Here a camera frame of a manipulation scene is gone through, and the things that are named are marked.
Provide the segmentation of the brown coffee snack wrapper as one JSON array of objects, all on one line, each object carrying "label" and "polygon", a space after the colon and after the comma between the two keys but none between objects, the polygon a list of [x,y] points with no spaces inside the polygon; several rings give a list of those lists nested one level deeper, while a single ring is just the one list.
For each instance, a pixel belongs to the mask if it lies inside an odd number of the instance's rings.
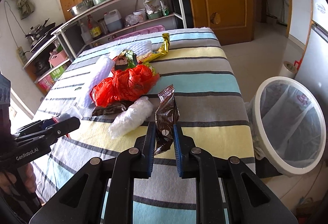
[{"label": "brown coffee snack wrapper", "polygon": [[158,94],[160,103],[155,111],[156,148],[155,155],[168,151],[173,143],[173,125],[179,120],[179,109],[175,101],[175,88],[167,86]]}]

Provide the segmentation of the dark brown wrapper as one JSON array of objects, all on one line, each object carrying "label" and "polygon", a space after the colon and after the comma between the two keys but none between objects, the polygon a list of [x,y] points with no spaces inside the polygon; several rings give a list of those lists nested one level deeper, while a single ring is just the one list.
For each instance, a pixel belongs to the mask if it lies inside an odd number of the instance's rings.
[{"label": "dark brown wrapper", "polygon": [[119,114],[126,111],[132,104],[131,101],[119,101],[106,107],[97,106],[93,110],[92,116]]}]

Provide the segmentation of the red plastic bag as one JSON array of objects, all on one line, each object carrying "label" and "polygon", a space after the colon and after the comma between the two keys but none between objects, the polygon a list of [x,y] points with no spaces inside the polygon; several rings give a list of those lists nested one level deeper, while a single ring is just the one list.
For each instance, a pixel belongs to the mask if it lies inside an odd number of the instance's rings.
[{"label": "red plastic bag", "polygon": [[106,107],[115,102],[136,101],[146,95],[159,80],[159,74],[147,65],[117,70],[90,91],[96,106]]}]

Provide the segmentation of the green snack bag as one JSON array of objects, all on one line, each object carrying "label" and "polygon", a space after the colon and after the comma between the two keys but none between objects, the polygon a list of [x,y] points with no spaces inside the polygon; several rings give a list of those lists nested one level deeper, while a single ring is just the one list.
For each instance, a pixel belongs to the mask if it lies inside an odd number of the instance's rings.
[{"label": "green snack bag", "polygon": [[113,61],[115,62],[114,71],[124,71],[138,65],[137,55],[132,50],[123,50]]}]

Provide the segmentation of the striped tablecloth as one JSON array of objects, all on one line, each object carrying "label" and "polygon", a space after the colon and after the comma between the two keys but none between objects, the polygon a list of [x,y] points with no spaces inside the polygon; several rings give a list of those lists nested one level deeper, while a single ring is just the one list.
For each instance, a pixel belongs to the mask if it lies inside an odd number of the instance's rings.
[{"label": "striped tablecloth", "polygon": [[167,54],[147,64],[159,76],[146,95],[153,112],[128,134],[112,136],[108,130],[115,115],[95,116],[94,105],[78,103],[90,95],[86,84],[99,58],[114,59],[122,50],[144,42],[157,51],[163,46],[162,33],[138,35],[84,51],[56,81],[37,110],[36,120],[77,109],[81,124],[78,130],[59,138],[50,153],[33,161],[36,193],[41,200],[50,200],[90,159],[107,160],[131,148],[151,122],[157,127],[153,171],[149,179],[134,182],[134,223],[196,222],[196,183],[182,179],[177,171],[174,122],[212,156],[236,156],[254,168],[244,100],[216,35],[209,28],[170,30],[168,34]]}]

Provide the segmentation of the pink storage basket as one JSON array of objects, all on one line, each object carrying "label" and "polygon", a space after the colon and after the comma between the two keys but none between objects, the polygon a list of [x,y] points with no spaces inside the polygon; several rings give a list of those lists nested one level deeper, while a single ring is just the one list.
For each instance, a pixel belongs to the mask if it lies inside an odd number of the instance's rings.
[{"label": "pink storage basket", "polygon": [[51,52],[51,56],[49,58],[49,63],[52,67],[56,67],[59,64],[61,64],[63,61],[67,60],[67,54],[65,50],[62,50],[60,52]]}]

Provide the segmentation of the black pan on stove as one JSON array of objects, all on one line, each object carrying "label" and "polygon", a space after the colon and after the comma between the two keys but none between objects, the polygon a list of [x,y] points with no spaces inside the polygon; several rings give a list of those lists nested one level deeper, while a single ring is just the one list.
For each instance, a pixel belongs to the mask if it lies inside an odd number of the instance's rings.
[{"label": "black pan on stove", "polygon": [[30,32],[25,35],[25,38],[31,45],[30,52],[35,53],[41,46],[49,41],[52,37],[51,33],[62,25],[62,23],[56,25],[55,22],[49,24],[48,21],[49,19],[45,20],[42,25],[31,27]]}]

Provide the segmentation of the cooking oil bottle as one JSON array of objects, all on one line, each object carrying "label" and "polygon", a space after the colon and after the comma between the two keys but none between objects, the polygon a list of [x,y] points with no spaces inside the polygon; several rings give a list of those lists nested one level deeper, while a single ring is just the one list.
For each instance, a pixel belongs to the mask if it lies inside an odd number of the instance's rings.
[{"label": "cooking oil bottle", "polygon": [[91,37],[94,40],[99,39],[102,36],[102,30],[99,23],[93,19],[91,15],[87,15],[88,18],[88,29],[90,31]]}]

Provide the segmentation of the gold yellow snack wrapper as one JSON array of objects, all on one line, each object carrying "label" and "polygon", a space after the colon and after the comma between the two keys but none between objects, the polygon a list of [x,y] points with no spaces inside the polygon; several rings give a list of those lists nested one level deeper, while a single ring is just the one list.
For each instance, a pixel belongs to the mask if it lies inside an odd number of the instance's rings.
[{"label": "gold yellow snack wrapper", "polygon": [[169,33],[162,34],[163,43],[158,50],[141,55],[137,58],[139,64],[150,63],[151,61],[166,55],[170,49],[170,35]]}]

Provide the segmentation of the white foam fruit net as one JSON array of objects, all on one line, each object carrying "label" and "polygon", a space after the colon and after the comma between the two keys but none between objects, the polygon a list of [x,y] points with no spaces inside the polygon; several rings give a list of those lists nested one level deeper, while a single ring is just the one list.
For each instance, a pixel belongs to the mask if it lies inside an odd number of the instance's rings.
[{"label": "white foam fruit net", "polygon": [[128,42],[124,45],[117,45],[114,48],[111,48],[108,57],[113,60],[116,56],[123,52],[123,50],[131,50],[137,56],[142,56],[152,52],[152,43],[150,40],[144,40]]}]

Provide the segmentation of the steel mixing bowl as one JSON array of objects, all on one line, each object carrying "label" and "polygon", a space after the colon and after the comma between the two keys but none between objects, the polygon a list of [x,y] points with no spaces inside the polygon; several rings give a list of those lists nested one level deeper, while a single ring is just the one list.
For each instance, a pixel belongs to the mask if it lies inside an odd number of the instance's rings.
[{"label": "steel mixing bowl", "polygon": [[86,0],[86,1],[83,1],[83,2],[73,6],[72,8],[67,10],[67,12],[71,13],[72,16],[77,16],[79,14],[82,14],[86,10],[92,8],[93,6],[94,6],[94,4],[93,4],[92,0]]}]

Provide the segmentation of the white plastic jug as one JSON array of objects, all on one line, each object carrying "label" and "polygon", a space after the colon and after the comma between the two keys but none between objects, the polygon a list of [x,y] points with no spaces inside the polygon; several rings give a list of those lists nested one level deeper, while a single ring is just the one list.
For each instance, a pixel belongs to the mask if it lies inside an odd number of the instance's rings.
[{"label": "white plastic jug", "polygon": [[104,21],[110,33],[123,29],[122,17],[117,9],[104,13]]}]

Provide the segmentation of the pink plastic tray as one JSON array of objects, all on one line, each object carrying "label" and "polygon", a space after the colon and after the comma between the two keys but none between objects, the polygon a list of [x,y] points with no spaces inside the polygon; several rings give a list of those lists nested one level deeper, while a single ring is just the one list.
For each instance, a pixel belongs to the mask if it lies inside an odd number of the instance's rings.
[{"label": "pink plastic tray", "polygon": [[128,34],[119,36],[119,37],[113,39],[113,41],[126,39],[126,38],[130,38],[130,37],[137,36],[137,35],[146,35],[146,34],[151,34],[151,33],[157,33],[157,32],[161,32],[161,31],[165,31],[165,30],[166,29],[163,25],[156,25],[156,26],[148,27],[146,29],[134,31],[132,33],[128,33]]}]

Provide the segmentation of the white paper roll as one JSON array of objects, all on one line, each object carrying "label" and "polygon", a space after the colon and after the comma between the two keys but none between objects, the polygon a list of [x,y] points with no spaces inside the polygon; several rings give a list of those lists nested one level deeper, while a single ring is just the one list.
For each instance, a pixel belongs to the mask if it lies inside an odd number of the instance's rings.
[{"label": "white paper roll", "polygon": [[284,61],[280,72],[279,72],[279,76],[284,76],[284,77],[288,77],[288,78],[295,78],[296,74],[297,74],[298,70],[296,69],[296,67],[288,62],[288,61]]}]

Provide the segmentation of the white metal shelf rack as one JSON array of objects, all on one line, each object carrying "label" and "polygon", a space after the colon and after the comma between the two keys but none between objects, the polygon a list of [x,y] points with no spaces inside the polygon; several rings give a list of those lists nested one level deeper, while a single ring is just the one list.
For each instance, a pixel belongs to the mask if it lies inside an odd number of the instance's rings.
[{"label": "white metal shelf rack", "polygon": [[116,40],[139,30],[142,25],[168,17],[187,26],[182,0],[90,0],[82,2],[83,11],[54,27],[32,49],[23,69],[40,87],[55,69],[73,62],[87,49]]}]

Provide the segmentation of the silver refrigerator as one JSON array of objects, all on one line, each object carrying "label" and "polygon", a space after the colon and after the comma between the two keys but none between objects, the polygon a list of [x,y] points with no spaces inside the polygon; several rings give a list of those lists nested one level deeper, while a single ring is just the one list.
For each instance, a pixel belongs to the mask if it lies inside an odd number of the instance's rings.
[{"label": "silver refrigerator", "polygon": [[306,86],[317,99],[327,119],[327,1],[313,0],[312,24],[305,54],[296,81]]}]

